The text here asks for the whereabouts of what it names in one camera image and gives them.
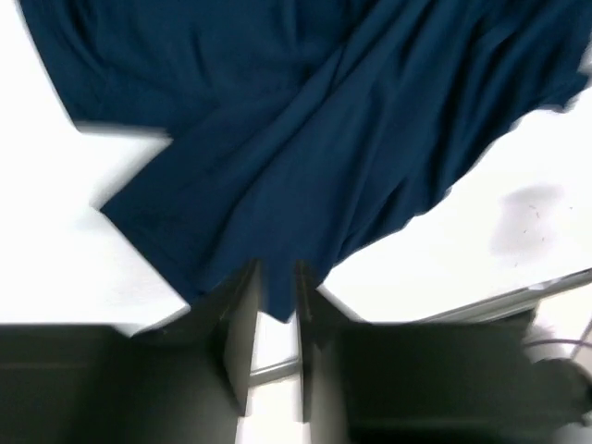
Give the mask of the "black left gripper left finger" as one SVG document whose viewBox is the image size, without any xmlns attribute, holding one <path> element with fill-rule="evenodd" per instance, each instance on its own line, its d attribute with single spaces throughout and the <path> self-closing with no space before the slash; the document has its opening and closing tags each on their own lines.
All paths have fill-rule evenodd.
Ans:
<svg viewBox="0 0 592 444">
<path fill-rule="evenodd" d="M 231 443 L 246 412 L 261 266 L 128 337 L 98 325 L 1 328 L 5 443 Z"/>
</svg>

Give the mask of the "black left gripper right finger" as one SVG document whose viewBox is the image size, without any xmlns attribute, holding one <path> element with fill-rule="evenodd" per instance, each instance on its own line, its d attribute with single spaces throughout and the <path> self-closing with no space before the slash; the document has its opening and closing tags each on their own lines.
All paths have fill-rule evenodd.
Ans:
<svg viewBox="0 0 592 444">
<path fill-rule="evenodd" d="M 302 419 L 314 443 L 565 443 L 591 413 L 591 376 L 539 359 L 520 308 L 483 320 L 368 323 L 294 269 Z"/>
</svg>

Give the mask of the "navy blue shorts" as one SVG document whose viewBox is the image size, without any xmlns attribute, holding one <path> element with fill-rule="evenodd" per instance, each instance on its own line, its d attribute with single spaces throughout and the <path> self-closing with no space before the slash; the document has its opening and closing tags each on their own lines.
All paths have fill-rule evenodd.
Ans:
<svg viewBox="0 0 592 444">
<path fill-rule="evenodd" d="M 587 1 L 24 1 L 75 123 L 171 143 L 102 213 L 187 302 L 253 258 L 266 311 L 402 229 L 586 86 Z"/>
</svg>

